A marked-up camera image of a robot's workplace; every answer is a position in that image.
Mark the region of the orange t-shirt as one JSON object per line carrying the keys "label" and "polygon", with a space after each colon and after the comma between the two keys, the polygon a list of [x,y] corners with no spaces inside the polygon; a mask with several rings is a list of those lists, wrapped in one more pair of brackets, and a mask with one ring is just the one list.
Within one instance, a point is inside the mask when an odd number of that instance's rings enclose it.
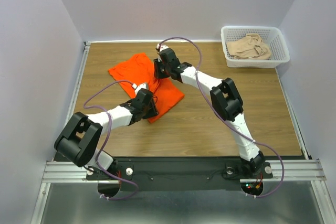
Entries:
{"label": "orange t-shirt", "polygon": [[177,105],[184,94],[169,79],[154,77],[154,63],[145,53],[133,55],[129,60],[121,62],[108,70],[116,81],[131,81],[137,85],[147,83],[149,90],[156,96],[158,115],[149,118],[150,123],[156,122],[172,107]]}

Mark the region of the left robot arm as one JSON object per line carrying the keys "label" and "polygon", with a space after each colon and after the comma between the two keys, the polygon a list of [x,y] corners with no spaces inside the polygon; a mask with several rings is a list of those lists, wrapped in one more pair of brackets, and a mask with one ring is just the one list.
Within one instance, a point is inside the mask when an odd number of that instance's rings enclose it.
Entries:
{"label": "left robot arm", "polygon": [[107,141],[113,129],[157,116],[156,102],[157,97],[150,90],[137,88],[135,98],[114,109],[103,108],[102,112],[91,115],[77,112],[57,137],[54,149],[76,166],[83,167],[88,176],[102,175],[126,182],[117,171],[117,161],[103,151],[103,147],[97,148],[100,136],[106,134]]}

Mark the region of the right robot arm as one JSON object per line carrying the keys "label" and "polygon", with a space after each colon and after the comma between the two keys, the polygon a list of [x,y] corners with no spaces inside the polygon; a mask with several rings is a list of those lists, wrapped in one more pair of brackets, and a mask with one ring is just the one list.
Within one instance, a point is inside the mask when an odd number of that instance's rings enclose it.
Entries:
{"label": "right robot arm", "polygon": [[234,81],[230,78],[222,80],[211,77],[188,62],[181,63],[173,49],[166,45],[158,44],[156,50],[158,58],[154,60],[155,78],[171,78],[198,88],[215,115],[232,130],[243,174],[248,177],[258,174],[265,157],[248,129],[243,101]]}

